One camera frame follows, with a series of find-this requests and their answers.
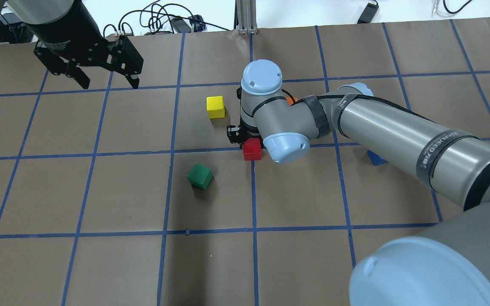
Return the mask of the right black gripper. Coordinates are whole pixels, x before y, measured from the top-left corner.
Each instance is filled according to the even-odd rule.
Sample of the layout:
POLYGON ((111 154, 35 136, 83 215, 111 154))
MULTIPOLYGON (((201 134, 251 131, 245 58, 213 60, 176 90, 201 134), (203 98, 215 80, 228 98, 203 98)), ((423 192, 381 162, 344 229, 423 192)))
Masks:
POLYGON ((264 137, 260 133, 255 116, 261 107, 267 104, 267 97, 253 95, 245 91, 241 85, 236 90, 236 97, 239 101, 239 124, 227 125, 226 136, 230 143, 239 145, 241 149, 250 139, 258 140, 260 148, 265 149, 264 137))

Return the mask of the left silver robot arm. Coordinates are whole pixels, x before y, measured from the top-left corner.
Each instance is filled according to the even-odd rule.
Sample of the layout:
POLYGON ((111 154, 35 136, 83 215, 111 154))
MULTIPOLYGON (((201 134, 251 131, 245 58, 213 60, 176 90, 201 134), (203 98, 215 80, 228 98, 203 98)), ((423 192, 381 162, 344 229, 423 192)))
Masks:
POLYGON ((142 56, 127 36, 103 37, 81 0, 0 0, 0 12, 4 4, 38 38, 34 54, 51 74, 66 75, 88 89, 90 78, 82 68, 101 67, 139 87, 142 56))

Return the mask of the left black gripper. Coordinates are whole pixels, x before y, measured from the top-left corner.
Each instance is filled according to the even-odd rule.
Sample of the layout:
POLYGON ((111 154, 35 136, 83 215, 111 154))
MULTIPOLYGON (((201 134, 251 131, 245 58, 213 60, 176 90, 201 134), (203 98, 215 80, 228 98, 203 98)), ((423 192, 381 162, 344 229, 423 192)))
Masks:
POLYGON ((72 46, 71 41, 48 43, 38 41, 34 55, 53 75, 66 75, 84 89, 89 89, 90 78, 81 67, 101 67, 124 75, 132 89, 140 85, 144 59, 129 36, 103 37, 99 42, 72 46))

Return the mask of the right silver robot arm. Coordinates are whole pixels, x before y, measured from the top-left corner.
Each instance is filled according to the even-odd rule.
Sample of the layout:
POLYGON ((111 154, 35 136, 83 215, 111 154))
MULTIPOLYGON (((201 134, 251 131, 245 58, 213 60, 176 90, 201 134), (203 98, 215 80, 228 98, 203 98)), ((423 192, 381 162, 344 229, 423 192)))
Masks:
POLYGON ((352 306, 490 306, 490 143, 375 97, 363 83, 291 101, 282 71, 259 59, 236 92, 231 143, 259 138, 276 163, 303 157, 310 141, 338 131, 459 205, 463 213, 387 242, 354 267, 352 306))

